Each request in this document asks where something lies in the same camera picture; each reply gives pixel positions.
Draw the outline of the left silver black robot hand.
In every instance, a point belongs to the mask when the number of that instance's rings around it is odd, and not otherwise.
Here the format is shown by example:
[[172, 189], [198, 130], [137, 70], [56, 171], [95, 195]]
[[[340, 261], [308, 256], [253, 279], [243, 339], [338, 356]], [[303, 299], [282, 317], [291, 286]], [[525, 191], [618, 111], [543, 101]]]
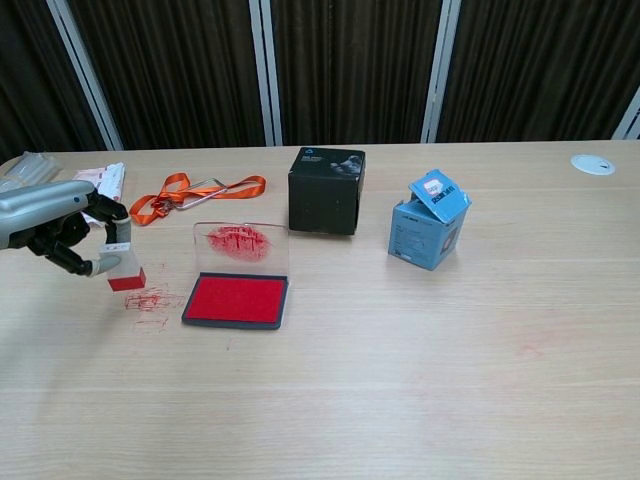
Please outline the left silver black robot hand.
[[1, 194], [1, 248], [28, 248], [71, 274], [94, 277], [124, 264], [118, 254], [84, 260], [72, 250], [89, 233], [84, 217], [102, 222], [108, 245], [131, 240], [126, 207], [102, 195], [89, 181], [38, 184]]

